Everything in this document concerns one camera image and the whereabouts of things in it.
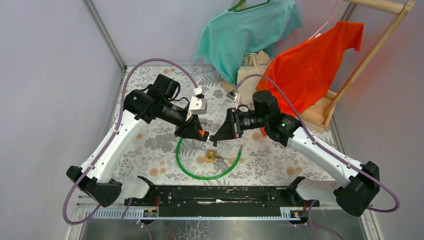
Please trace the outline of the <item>orange black padlock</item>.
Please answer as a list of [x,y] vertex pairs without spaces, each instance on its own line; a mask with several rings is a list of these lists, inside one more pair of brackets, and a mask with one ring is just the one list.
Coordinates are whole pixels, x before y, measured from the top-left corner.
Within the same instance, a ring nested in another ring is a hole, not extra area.
[[199,130],[199,135],[200,135],[200,141],[202,142],[207,142],[209,140],[209,132],[205,131],[205,130]]

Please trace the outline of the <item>cable lock key pair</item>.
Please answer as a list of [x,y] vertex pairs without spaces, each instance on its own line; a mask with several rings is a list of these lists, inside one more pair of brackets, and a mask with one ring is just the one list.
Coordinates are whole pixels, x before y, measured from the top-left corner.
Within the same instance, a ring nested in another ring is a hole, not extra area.
[[207,120],[207,119],[202,120],[201,123],[208,126],[208,127],[213,125],[213,121],[210,121],[210,120]]

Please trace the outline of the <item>green cable lock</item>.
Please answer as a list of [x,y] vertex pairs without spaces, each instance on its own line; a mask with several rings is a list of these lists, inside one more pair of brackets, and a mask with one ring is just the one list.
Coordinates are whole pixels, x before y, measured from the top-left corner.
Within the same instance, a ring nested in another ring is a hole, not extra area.
[[[199,181],[214,181],[232,172],[241,162],[240,146],[214,147],[211,144],[180,138],[175,149],[175,160],[180,170],[188,177]],[[226,158],[228,165],[204,161],[207,150],[217,151],[216,157]]]

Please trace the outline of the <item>brass padlock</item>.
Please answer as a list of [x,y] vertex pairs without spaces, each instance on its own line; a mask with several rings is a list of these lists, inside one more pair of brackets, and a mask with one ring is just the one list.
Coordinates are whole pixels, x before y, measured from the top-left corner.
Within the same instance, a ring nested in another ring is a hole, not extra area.
[[217,151],[215,150],[207,150],[204,161],[207,163],[215,163],[217,157]]

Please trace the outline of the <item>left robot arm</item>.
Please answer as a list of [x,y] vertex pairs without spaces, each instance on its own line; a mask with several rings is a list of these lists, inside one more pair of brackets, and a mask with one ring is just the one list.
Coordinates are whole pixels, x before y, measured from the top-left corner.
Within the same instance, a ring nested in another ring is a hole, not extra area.
[[123,111],[100,145],[81,166],[67,170],[68,178],[103,208],[119,198],[136,198],[144,206],[152,204],[155,192],[146,180],[113,179],[113,172],[135,136],[155,119],[174,125],[176,137],[208,140],[209,132],[202,129],[198,118],[208,107],[203,89],[196,87],[184,108],[173,103],[180,89],[177,81],[159,74],[145,89],[132,90],[125,96]]

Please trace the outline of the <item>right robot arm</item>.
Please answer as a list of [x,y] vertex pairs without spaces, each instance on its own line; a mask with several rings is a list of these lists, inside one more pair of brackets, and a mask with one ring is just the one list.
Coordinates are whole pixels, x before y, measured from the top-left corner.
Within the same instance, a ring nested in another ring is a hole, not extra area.
[[352,159],[321,139],[307,135],[307,128],[298,119],[281,112],[277,98],[269,91],[254,93],[252,100],[253,110],[227,109],[224,123],[209,137],[213,145],[238,139],[245,130],[263,128],[271,140],[301,153],[333,178],[296,178],[291,184],[293,188],[286,193],[291,205],[299,206],[305,200],[336,203],[348,214],[360,217],[380,191],[380,186],[369,178],[379,180],[379,167],[372,161]]

